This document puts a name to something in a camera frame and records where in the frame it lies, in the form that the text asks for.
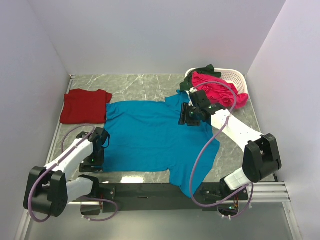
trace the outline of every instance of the wall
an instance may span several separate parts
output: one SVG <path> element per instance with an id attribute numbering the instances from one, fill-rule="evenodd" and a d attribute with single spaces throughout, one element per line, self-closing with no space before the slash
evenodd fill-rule
<path id="1" fill-rule="evenodd" d="M 69 76 L 28 1 L 0 1 L 0 33 L 0 238 L 11 240 L 29 171 L 46 161 Z"/>
<path id="2" fill-rule="evenodd" d="M 246 74 L 285 0 L 29 0 L 70 74 Z"/>
<path id="3" fill-rule="evenodd" d="M 320 2 L 287 0 L 247 81 L 260 126 L 277 137 L 304 239 L 319 239 Z"/>

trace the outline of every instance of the laundry basket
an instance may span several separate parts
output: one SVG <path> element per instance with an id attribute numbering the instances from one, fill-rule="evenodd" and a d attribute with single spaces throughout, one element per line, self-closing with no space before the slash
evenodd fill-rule
<path id="1" fill-rule="evenodd" d="M 189 69 L 185 73 L 185 78 L 188 76 L 188 74 L 197 69 L 198 67 L 194 67 Z M 221 79 L 225 80 L 228 84 L 234 84 L 235 88 L 238 90 L 239 94 L 248 94 L 248 87 L 245 80 L 245 77 L 238 72 L 237 70 L 232 69 L 224 69 L 224 68 L 215 68 L 215 72 L 221 73 Z"/>

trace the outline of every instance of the gray marble surface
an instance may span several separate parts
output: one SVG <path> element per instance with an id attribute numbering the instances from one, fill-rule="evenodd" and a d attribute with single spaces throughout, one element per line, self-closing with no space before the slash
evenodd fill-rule
<path id="1" fill-rule="evenodd" d="M 76 75 L 71 79 L 71 89 L 105 90 L 113 94 L 111 103 L 131 100 L 164 101 L 165 97 L 176 94 L 176 90 L 179 89 L 179 83 L 183 80 L 183 74 Z M 254 130 L 260 131 L 250 99 L 245 107 L 235 110 L 233 115 Z M 76 124 L 60 124 L 58 134 L 54 140 L 54 148 L 50 161 L 61 154 L 62 138 L 76 126 Z M 96 124 L 96 126 L 103 127 L 104 124 Z M 78 133 L 89 130 L 90 127 L 83 127 L 72 132 L 65 140 L 64 149 L 72 144 Z M 221 178 L 242 166 L 243 152 L 241 149 L 224 133 L 220 134 L 217 139 L 220 141 L 220 149 L 212 170 L 204 180 L 205 182 L 218 182 Z M 98 172 L 89 174 L 98 177 L 101 183 L 168 183 L 170 176 L 169 170 L 160 172 Z M 78 175 L 80 174 L 75 172 L 73 179 L 77 178 Z M 264 181 L 274 182 L 275 179 L 271 175 L 265 178 Z"/>

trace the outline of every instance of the folded red cloth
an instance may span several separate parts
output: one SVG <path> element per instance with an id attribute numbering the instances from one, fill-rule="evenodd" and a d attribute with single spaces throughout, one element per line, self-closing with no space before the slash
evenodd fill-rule
<path id="1" fill-rule="evenodd" d="M 62 124 L 104 124 L 112 94 L 104 90 L 70 90 L 64 95 L 64 107 L 60 116 Z"/>
<path id="2" fill-rule="evenodd" d="M 210 81 L 216 81 L 222 84 L 226 84 L 234 91 L 234 93 L 236 94 L 236 104 L 235 104 L 236 109 L 242 108 L 246 105 L 249 98 L 248 94 L 247 93 L 238 94 L 238 90 L 236 89 L 235 85 L 233 85 L 232 83 L 227 83 L 225 80 L 222 80 L 221 78 L 200 74 L 197 72 L 194 72 L 192 75 L 192 85 L 195 87 L 199 84 L 210 82 Z M 208 99 L 212 104 L 219 103 L 224 107 L 231 107 L 234 104 L 234 101 L 235 101 L 234 96 L 225 86 L 222 86 L 216 83 L 208 83 L 198 87 L 197 89 L 204 90 L 205 94 L 207 95 Z"/>

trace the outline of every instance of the blue cloth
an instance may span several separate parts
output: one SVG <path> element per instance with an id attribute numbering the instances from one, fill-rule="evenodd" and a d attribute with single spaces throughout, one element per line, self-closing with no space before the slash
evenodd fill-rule
<path id="1" fill-rule="evenodd" d="M 189 198 L 192 168 L 204 145 L 212 138 L 212 127 L 178 125 L 185 92 L 165 98 L 165 102 L 121 101 L 107 104 L 104 128 L 110 145 L 104 151 L 105 172 L 158 172 L 170 170 L 170 183 Z M 213 141 L 195 171 L 192 190 L 196 192 L 212 169 L 220 143 Z"/>

